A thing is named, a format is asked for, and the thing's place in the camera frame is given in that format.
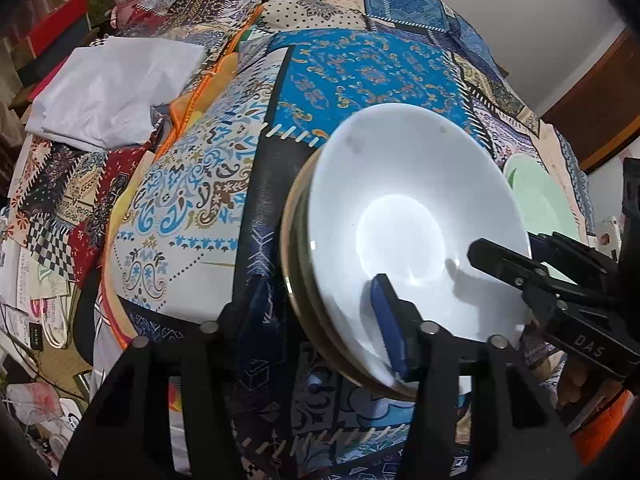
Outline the person's right hand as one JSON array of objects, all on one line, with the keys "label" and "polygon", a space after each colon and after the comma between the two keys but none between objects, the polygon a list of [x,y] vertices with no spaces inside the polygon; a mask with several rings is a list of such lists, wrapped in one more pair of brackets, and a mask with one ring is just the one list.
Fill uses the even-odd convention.
[{"label": "person's right hand", "polygon": [[587,379],[594,371],[576,356],[569,356],[548,342],[525,339],[521,340],[520,353],[557,410],[577,403],[587,392]]}]

